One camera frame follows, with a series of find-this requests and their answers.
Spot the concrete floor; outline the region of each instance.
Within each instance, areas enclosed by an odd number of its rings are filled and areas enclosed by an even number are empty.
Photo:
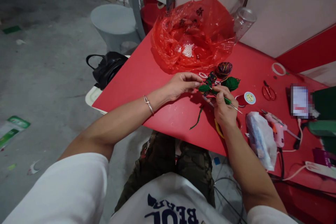
[[[0,120],[17,115],[31,126],[0,152],[0,222],[20,202],[68,144],[101,116],[85,103],[93,86],[88,54],[105,54],[106,45],[90,21],[90,12],[105,0],[1,0],[2,29],[19,25],[22,31],[0,33]],[[25,44],[17,45],[16,40]],[[142,144],[151,129],[141,126],[119,142],[110,163],[108,190],[101,223],[107,223]],[[213,163],[213,177],[230,176],[224,157]],[[40,172],[27,176],[41,160]],[[9,171],[8,166],[16,164]],[[221,192],[240,212],[241,198],[230,181],[219,181]],[[219,196],[217,209],[236,223],[238,217]]]

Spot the white t-shirt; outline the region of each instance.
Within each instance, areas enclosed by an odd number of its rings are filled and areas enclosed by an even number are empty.
[[[105,202],[108,161],[83,153],[50,166],[11,212],[9,223],[99,223]],[[286,214],[256,206],[248,223],[293,223]],[[110,224],[229,223],[187,179],[164,174],[141,187],[111,218]]]

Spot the bangle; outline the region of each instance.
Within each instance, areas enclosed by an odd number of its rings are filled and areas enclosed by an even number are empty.
[[[153,109],[152,109],[152,106],[151,106],[151,104],[149,103],[147,97],[146,97],[145,95],[144,95],[143,97],[144,97],[144,99],[145,99],[145,103],[148,104],[150,111],[152,112],[152,114],[154,114],[154,111],[153,111]]]

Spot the red table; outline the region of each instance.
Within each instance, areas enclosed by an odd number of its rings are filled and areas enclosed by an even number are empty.
[[[124,103],[150,93],[170,80],[172,76],[164,73],[153,58],[151,53],[151,35],[149,33],[146,36],[130,59],[98,97],[93,107],[107,112],[111,111]],[[271,66],[276,60],[241,43],[234,46],[233,52],[227,61],[233,64],[230,76],[241,79],[239,88],[233,91],[232,94],[237,96],[250,91],[256,97],[254,105],[240,108],[243,114],[238,113],[238,118],[242,122],[241,131],[243,135],[247,132],[246,114],[251,111],[260,111],[260,109],[276,115],[287,124],[289,130],[296,134],[299,128],[296,119],[291,118],[289,114],[285,87],[289,87],[291,83],[300,83],[307,86],[311,92],[326,88],[325,85],[302,75],[290,74],[277,76],[277,79],[275,79],[273,76],[276,74],[272,71]],[[264,80],[277,93],[276,101],[267,101],[262,96],[261,89]],[[189,130],[196,123],[200,107],[204,104],[206,103],[200,93],[182,95],[174,103],[168,103],[163,106],[144,123],[144,126],[225,156],[225,143],[216,132],[212,107],[205,106],[200,122],[195,128]],[[285,146],[283,149],[292,150],[295,138],[287,132],[284,134]],[[319,138],[305,129],[300,150],[283,153],[285,178],[296,172],[305,161],[313,162],[312,149],[321,147]],[[280,176],[279,160],[277,160],[275,171],[271,173]],[[335,181],[330,179],[323,180],[320,176],[306,169],[301,171],[291,181],[313,189],[336,193]]]

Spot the black handbag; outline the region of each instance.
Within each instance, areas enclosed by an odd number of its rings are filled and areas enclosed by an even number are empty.
[[[97,68],[93,68],[89,64],[89,59],[93,56],[102,57]],[[104,90],[108,83],[117,74],[120,68],[125,64],[128,58],[117,52],[108,52],[106,55],[91,54],[86,57],[86,63],[93,69],[93,77],[96,80],[95,86]]]

